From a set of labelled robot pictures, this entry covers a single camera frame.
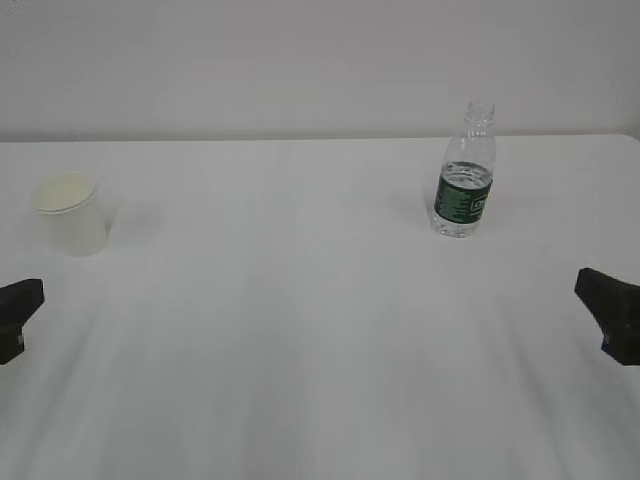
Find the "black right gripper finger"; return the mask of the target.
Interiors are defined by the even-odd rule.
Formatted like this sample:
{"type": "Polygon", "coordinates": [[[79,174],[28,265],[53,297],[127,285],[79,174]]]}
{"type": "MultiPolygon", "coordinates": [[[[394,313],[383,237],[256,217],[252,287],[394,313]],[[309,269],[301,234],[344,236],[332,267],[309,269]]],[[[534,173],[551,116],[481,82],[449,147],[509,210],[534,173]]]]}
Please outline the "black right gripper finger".
{"type": "Polygon", "coordinates": [[[601,350],[623,366],[638,366],[639,286],[582,268],[574,292],[601,330],[601,350]]]}

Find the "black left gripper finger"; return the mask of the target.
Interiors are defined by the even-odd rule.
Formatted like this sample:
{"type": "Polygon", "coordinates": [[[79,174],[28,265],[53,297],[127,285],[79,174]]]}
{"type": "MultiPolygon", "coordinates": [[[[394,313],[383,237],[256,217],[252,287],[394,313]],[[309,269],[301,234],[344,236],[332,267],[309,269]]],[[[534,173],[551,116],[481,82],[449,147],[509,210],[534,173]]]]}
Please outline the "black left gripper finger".
{"type": "Polygon", "coordinates": [[[43,281],[25,279],[0,288],[0,364],[25,350],[23,328],[45,301],[43,281]]]}

